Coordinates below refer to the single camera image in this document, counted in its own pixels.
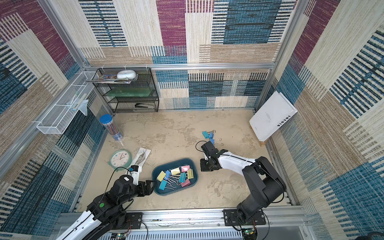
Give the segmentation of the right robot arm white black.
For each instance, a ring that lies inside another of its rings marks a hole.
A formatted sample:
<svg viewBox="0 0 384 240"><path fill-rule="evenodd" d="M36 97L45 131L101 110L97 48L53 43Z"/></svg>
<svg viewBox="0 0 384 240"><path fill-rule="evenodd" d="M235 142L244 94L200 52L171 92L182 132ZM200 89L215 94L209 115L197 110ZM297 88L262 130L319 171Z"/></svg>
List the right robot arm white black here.
<svg viewBox="0 0 384 240"><path fill-rule="evenodd" d="M250 190L249 196L237 206L238 220L248 223L257 213L272 203L287 190L283 178L265 157L249 159L237 156L228 150L218 150L211 142L204 142L200 152L201 171L230 170L243 176Z"/></svg>

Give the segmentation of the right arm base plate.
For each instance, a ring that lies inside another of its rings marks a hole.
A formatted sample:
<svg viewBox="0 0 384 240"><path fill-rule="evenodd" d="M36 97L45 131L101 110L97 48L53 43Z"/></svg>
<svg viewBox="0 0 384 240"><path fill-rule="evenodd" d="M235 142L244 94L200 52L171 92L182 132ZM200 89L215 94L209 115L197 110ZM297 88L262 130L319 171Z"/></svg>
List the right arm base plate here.
<svg viewBox="0 0 384 240"><path fill-rule="evenodd" d="M222 211L225 226L250 226L265 225L267 223L264 213L261 210L256 211L247 217L246 214L236 209L225 209Z"/></svg>

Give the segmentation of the pink binder clip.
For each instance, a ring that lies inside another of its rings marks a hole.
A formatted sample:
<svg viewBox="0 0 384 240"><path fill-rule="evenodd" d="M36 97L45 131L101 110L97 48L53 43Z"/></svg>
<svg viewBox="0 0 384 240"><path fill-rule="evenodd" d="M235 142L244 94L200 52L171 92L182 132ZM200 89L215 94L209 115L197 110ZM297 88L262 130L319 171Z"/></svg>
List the pink binder clip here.
<svg viewBox="0 0 384 240"><path fill-rule="evenodd" d="M185 180L183 183L181 183L182 188L187 187L187 186L190 186L190 185L191 185L191 182L190 182L189 179L187 179L187 180Z"/></svg>
<svg viewBox="0 0 384 240"><path fill-rule="evenodd" d="M190 166L189 165L181 166L181 172L182 173L187 173L189 170L190 170Z"/></svg>

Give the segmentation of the yellow binder clip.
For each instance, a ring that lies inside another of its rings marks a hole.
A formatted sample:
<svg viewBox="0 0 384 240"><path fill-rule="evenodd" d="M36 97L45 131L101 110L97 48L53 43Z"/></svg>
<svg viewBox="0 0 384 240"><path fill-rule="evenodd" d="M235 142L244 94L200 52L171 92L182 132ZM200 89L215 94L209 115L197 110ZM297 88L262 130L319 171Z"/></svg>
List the yellow binder clip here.
<svg viewBox="0 0 384 240"><path fill-rule="evenodd" d="M194 178L194 171L193 171L193 169L187 170L187 177L188 177L189 180Z"/></svg>
<svg viewBox="0 0 384 240"><path fill-rule="evenodd" d="M167 174L164 171L161 171L159 173L159 175L157 176L157 180L162 182L166 176L167 176Z"/></svg>
<svg viewBox="0 0 384 240"><path fill-rule="evenodd" d="M173 176L179 176L179 175L181 174L181 170L180 170L180 168L172 169L172 170L171 170L171 174L172 174Z"/></svg>

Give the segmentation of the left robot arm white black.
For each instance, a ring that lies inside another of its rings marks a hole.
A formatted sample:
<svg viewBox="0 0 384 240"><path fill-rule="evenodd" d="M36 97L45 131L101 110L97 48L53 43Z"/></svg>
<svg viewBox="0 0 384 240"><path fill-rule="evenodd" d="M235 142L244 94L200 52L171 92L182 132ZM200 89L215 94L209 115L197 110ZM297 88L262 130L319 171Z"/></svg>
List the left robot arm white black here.
<svg viewBox="0 0 384 240"><path fill-rule="evenodd" d="M142 213L128 213L123 204L135 198L153 193L156 181L146 180L134 184L131 175L120 176L111 189L97 196L81 216L65 230L58 240L97 240L111 230L127 230L141 227Z"/></svg>

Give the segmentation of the teal plastic storage box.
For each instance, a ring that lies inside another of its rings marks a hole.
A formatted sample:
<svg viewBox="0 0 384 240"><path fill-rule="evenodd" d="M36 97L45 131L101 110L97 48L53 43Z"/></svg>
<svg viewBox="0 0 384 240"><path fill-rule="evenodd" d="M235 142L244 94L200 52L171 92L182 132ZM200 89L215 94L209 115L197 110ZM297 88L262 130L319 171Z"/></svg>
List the teal plastic storage box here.
<svg viewBox="0 0 384 240"><path fill-rule="evenodd" d="M161 182L157 180L157 176L159 175L159 173L161 171L164 171L164 172L166 172L167 170L171 171L172 169L175 169L175 168L180 168L180 170L181 170L181 166L186 166L186 165L189 165L190 169L193 169L193 171L194 171L194 178L190 179L190 182L191 182L190 186L182 188L181 183L179 182L179 177L180 176L173 176L172 175L171 178L176 183L169 184L169 185L172 185L176 189L173 190L173 191L172 190L165 190L165 191L159 190L159 186L160 186ZM152 172L152 180L157 182L157 186L155 188L155 192L156 192L156 194L158 194L160 196L170 195L172 193L180 192L182 190L191 188L191 187L193 187L197 183L198 179L199 179L199 177L198 177L197 168L196 168L194 162L191 159L181 159L181 160L173 161L173 162L170 162L170 163L167 163L167 164L163 164L163 165L160 165L160 166L156 167L153 170L153 172Z"/></svg>

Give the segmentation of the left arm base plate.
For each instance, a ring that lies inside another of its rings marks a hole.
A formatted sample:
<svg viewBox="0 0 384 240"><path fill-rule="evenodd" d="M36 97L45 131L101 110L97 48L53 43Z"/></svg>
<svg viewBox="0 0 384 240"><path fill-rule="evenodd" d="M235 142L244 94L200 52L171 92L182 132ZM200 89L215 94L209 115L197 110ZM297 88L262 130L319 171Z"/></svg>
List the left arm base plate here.
<svg viewBox="0 0 384 240"><path fill-rule="evenodd" d="M127 231L128 229L130 230L140 229L142 224L142 218L143 218L142 212L126 213L123 220L123 225L120 227L120 230Z"/></svg>

